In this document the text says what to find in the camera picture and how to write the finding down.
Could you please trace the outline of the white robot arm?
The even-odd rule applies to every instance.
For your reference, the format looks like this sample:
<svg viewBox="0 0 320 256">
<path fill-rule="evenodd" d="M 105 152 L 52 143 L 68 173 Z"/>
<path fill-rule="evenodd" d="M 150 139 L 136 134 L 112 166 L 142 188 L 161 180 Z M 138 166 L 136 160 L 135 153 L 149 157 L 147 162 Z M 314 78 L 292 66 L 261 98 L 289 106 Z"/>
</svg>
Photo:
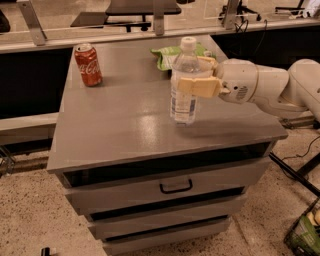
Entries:
<svg viewBox="0 0 320 256">
<path fill-rule="evenodd" d="M 320 121 L 320 64 L 294 62 L 288 70 L 227 59 L 208 78 L 180 78 L 180 92 L 225 102 L 253 103 L 265 113 L 293 119 L 310 111 Z"/>
</svg>

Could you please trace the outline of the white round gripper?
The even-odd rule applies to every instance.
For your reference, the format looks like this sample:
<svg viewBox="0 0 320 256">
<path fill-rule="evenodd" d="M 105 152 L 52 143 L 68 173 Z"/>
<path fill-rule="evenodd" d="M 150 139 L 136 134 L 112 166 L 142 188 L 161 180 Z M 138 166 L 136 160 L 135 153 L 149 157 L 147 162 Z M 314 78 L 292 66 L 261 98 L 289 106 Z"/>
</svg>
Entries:
<svg viewBox="0 0 320 256">
<path fill-rule="evenodd" d="M 222 100 L 237 104 L 243 104 L 252 97 L 258 79 L 255 64 L 246 60 L 228 59 L 218 65 L 213 57 L 199 56 L 198 59 L 216 69 L 216 77 L 181 78 L 177 84 L 179 91 L 203 98 L 219 95 Z"/>
</svg>

